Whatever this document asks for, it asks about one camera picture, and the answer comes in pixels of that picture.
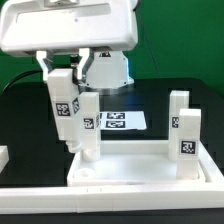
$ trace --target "black tabletop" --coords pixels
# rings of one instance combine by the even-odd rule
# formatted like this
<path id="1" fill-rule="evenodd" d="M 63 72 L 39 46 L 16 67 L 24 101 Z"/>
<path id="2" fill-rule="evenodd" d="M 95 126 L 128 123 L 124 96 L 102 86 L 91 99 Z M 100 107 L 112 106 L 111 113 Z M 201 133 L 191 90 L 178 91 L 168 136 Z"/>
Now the black tabletop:
<path id="1" fill-rule="evenodd" d="M 101 111 L 144 111 L 147 129 L 102 131 L 103 140 L 168 138 L 169 94 L 190 91 L 190 107 L 202 110 L 201 141 L 224 171 L 224 101 L 198 79 L 135 80 L 128 92 L 101 96 Z M 57 138 L 47 87 L 23 83 L 0 96 L 0 145 L 10 161 L 0 188 L 66 186 L 73 155 Z M 10 223 L 221 223 L 224 209 L 163 210 L 92 214 L 0 215 Z"/>

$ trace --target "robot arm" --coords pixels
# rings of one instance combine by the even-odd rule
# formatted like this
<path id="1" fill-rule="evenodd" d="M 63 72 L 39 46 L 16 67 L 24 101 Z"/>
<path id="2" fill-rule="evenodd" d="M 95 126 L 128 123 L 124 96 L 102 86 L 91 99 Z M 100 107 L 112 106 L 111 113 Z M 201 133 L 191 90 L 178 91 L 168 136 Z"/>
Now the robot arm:
<path id="1" fill-rule="evenodd" d="M 74 54 L 131 50 L 137 43 L 134 9 L 138 0 L 10 0 L 1 13 L 4 52 Z"/>

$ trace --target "green background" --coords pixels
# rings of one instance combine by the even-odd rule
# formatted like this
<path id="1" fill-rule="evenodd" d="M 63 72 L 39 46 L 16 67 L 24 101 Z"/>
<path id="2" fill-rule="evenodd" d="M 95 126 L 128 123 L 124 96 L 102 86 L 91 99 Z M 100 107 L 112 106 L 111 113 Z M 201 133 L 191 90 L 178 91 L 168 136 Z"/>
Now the green background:
<path id="1" fill-rule="evenodd" d="M 224 97 L 223 0 L 142 0 L 137 21 L 139 43 L 125 52 L 133 78 L 199 78 Z M 56 57 L 54 63 L 66 64 L 69 58 Z M 14 75 L 37 68 L 35 58 L 0 52 L 0 88 Z"/>

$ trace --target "white paper with markers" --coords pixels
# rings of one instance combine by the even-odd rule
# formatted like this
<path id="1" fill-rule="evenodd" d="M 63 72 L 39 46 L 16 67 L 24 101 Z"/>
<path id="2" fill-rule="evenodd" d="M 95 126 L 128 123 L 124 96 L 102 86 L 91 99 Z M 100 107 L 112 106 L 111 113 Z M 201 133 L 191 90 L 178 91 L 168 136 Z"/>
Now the white paper with markers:
<path id="1" fill-rule="evenodd" d="M 143 111 L 100 113 L 101 130 L 145 130 L 146 122 Z"/>

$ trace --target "white pillar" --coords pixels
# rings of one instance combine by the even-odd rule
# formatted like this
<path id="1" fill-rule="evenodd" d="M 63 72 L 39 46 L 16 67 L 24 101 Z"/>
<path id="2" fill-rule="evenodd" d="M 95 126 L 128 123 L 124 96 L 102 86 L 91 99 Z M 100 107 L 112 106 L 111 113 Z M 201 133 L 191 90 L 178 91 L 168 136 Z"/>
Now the white pillar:
<path id="1" fill-rule="evenodd" d="M 53 70 L 47 84 L 59 139 L 66 141 L 70 152 L 80 151 L 83 121 L 79 89 L 72 82 L 72 69 Z"/>
<path id="2" fill-rule="evenodd" d="M 96 161 L 100 159 L 100 106 L 99 93 L 83 92 L 80 103 L 84 120 L 83 159 Z"/>
<path id="3" fill-rule="evenodd" d="M 177 141 L 177 179 L 198 178 L 200 129 L 201 110 L 181 109 Z"/>
<path id="4" fill-rule="evenodd" d="M 169 158 L 177 159 L 178 151 L 178 129 L 179 129 L 179 113 L 180 109 L 189 107 L 189 91 L 175 91 L 170 94 L 169 108 Z"/>

